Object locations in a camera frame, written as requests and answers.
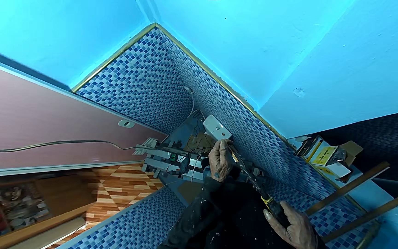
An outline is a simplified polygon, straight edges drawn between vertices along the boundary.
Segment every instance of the hand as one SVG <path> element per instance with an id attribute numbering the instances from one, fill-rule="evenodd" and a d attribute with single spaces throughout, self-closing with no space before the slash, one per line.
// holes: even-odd
<path id="1" fill-rule="evenodd" d="M 226 154 L 228 144 L 232 143 L 229 139 L 219 140 L 214 144 L 213 149 L 208 154 L 211 178 L 218 182 L 223 182 L 231 170 L 226 159 Z"/>
<path id="2" fill-rule="evenodd" d="M 318 242 L 309 218 L 297 212 L 290 204 L 284 201 L 281 201 L 280 205 L 284 208 L 285 215 L 291 225 L 285 229 L 268 210 L 264 209 L 263 214 L 271 228 L 284 241 L 296 249 L 316 249 Z"/>

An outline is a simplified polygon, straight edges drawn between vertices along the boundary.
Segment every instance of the pink wall panel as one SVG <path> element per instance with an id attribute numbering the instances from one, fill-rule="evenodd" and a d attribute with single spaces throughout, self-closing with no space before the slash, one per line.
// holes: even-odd
<path id="1" fill-rule="evenodd" d="M 15 148 L 57 140 L 98 139 L 121 147 L 165 138 L 135 124 L 118 126 L 122 118 L 0 70 L 0 148 Z M 58 144 L 0 153 L 0 168 L 105 163 L 141 160 L 134 149 L 104 144 Z"/>

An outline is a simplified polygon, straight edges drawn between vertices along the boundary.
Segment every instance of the blue mosaic tile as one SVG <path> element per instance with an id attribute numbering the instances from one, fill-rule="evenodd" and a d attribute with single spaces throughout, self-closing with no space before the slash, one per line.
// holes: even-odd
<path id="1" fill-rule="evenodd" d="M 191 60 L 179 47 L 165 37 L 180 76 L 195 92 L 195 100 L 205 116 L 213 114 L 233 133 L 234 144 L 239 152 L 274 180 L 274 195 L 281 196 L 302 212 L 312 204 L 332 194 L 336 189 L 302 158 L 293 155 L 276 134 L 258 120 L 237 99 Z M 310 219 L 320 235 L 351 222 L 361 211 L 345 197 L 315 213 Z M 354 248 L 364 236 L 360 230 L 351 231 L 355 240 L 340 237 L 341 246 Z M 341 248 L 329 244 L 329 248 Z"/>
<path id="2" fill-rule="evenodd" d="M 76 94 L 165 133 L 191 111 L 192 100 L 154 28 Z"/>
<path id="3" fill-rule="evenodd" d="M 303 159 L 293 156 L 290 147 L 158 29 L 125 51 L 77 94 L 170 133 L 191 110 L 191 98 L 182 89 L 183 84 L 194 90 L 195 104 L 205 116 L 213 114 L 233 133 L 240 153 L 273 179 L 268 188 L 277 200 L 285 200 L 304 212 L 335 191 L 325 178 Z M 72 248 L 155 248 L 165 239 L 183 209 L 173 193 L 164 200 L 158 195 L 132 209 L 141 212 L 128 210 Z M 342 197 L 313 214 L 310 220 L 323 236 L 360 215 L 361 211 Z M 365 224 L 327 246 L 354 248 L 367 230 Z"/>
<path id="4" fill-rule="evenodd" d="M 167 187 L 86 237 L 70 240 L 60 249 L 150 249 L 166 239 L 185 206 Z"/>

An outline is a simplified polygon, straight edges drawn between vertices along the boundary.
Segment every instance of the gold trim strip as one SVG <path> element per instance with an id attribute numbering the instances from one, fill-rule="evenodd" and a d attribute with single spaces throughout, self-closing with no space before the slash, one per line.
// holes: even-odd
<path id="1" fill-rule="evenodd" d="M 280 135 L 276 129 L 273 128 L 266 120 L 264 120 L 253 108 L 252 106 L 233 88 L 231 88 L 224 80 L 222 80 L 213 70 L 211 70 L 207 65 L 205 65 L 199 58 L 197 58 L 188 48 L 186 48 L 178 39 L 176 39 L 170 32 L 168 32 L 163 26 L 156 23 L 156 27 L 160 29 L 175 45 L 177 45 L 185 54 L 190 57 L 194 62 L 199 65 L 205 72 L 207 72 L 215 81 L 217 81 L 225 90 L 227 90 L 233 97 L 235 97 L 242 105 L 245 106 L 257 119 L 259 119 L 265 126 L 267 126 L 276 136 L 278 136 L 285 144 L 287 144 L 293 150 L 296 150 L 294 146 L 292 146 L 288 140 Z M 308 163 L 313 169 L 322 175 L 331 185 L 333 185 L 336 189 L 340 189 L 340 187 L 331 181 L 328 177 L 326 177 L 323 173 L 319 172 L 318 169 L 311 163 Z M 361 205 L 359 205 L 351 196 L 345 195 L 346 199 L 348 199 L 353 205 L 357 206 L 361 211 L 367 212 Z"/>
<path id="2" fill-rule="evenodd" d="M 144 29 L 142 29 L 130 41 L 125 43 L 118 51 L 116 51 L 112 56 L 110 56 L 107 60 L 105 60 L 95 70 L 93 70 L 87 77 L 85 77 L 81 82 L 79 82 L 75 87 L 73 87 L 72 92 L 74 92 L 74 93 L 77 92 L 81 87 L 83 87 L 87 82 L 89 82 L 95 75 L 97 75 L 102 69 L 104 69 L 108 64 L 110 64 L 114 59 L 118 58 L 119 55 L 124 53 L 133 44 L 135 44 L 137 41 L 139 41 L 142 37 L 144 37 L 154 27 L 156 27 L 156 23 L 152 23 L 152 24 L 146 26 Z"/>
<path id="3" fill-rule="evenodd" d="M 216 82 L 218 82 L 225 90 L 227 90 L 233 97 L 235 97 L 242 105 L 245 106 L 257 119 L 259 119 L 265 126 L 267 126 L 276 136 L 278 136 L 285 144 L 287 144 L 293 150 L 296 150 L 294 146 L 292 146 L 288 140 L 280 135 L 276 129 L 274 129 L 266 120 L 264 120 L 253 108 L 252 106 L 233 88 L 231 88 L 224 80 L 222 80 L 213 70 L 211 70 L 207 65 L 205 65 L 199 58 L 197 58 L 188 48 L 186 48 L 178 39 L 176 39 L 170 32 L 168 32 L 163 26 L 158 23 L 152 23 L 142 29 L 137 35 L 135 35 L 129 42 L 127 42 L 124 46 L 122 46 L 118 51 L 116 51 L 109 59 L 104 61 L 99 67 L 93 70 L 84 80 L 82 80 L 78 85 L 72 88 L 72 92 L 77 92 L 81 87 L 83 87 L 89 80 L 91 80 L 97 73 L 99 73 L 104 67 L 110 64 L 114 59 L 119 57 L 120 54 L 124 53 L 125 50 L 130 48 L 133 44 L 135 44 L 139 39 L 145 36 L 148 32 L 150 32 L 154 27 L 160 29 L 174 44 L 176 44 L 188 57 L 190 57 L 194 62 L 199 65 L 205 72 L 208 73 Z M 311 163 L 308 163 L 313 169 L 322 175 L 331 185 L 333 185 L 336 189 L 340 187 L 337 186 L 333 181 L 331 181 L 328 177 L 326 177 L 323 173 L 319 172 L 318 169 Z M 345 196 L 349 201 L 351 201 L 355 206 L 357 206 L 360 210 L 366 212 L 366 210 L 360 206 L 353 198 L 349 195 Z"/>
<path id="4" fill-rule="evenodd" d="M 176 39 L 170 32 L 168 32 L 163 26 L 160 24 L 156 24 L 158 27 L 170 40 L 176 44 L 185 54 L 187 54 L 194 62 L 196 62 L 207 74 L 209 74 L 215 81 L 217 81 L 222 87 L 225 88 L 233 97 L 235 97 L 242 105 L 245 106 L 257 119 L 259 119 L 264 125 L 266 125 L 276 136 L 278 136 L 282 141 L 284 141 L 288 146 L 293 148 L 288 140 L 280 135 L 276 129 L 274 129 L 266 120 L 264 120 L 254 109 L 253 107 L 233 88 L 231 88 L 224 80 L 222 80 L 213 70 L 211 70 L 207 65 L 205 65 L 199 58 L 197 58 L 188 48 L 186 48 L 178 39 Z"/>

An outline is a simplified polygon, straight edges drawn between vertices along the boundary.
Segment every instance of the parquet floor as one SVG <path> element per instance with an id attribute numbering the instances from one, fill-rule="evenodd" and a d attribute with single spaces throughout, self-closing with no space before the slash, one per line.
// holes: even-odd
<path id="1" fill-rule="evenodd" d="M 107 166 L 72 171 L 88 184 L 97 202 L 86 213 L 86 227 L 76 231 L 48 249 L 56 248 L 99 222 L 115 215 L 145 196 L 162 188 L 163 183 L 153 173 L 141 171 L 142 164 Z"/>

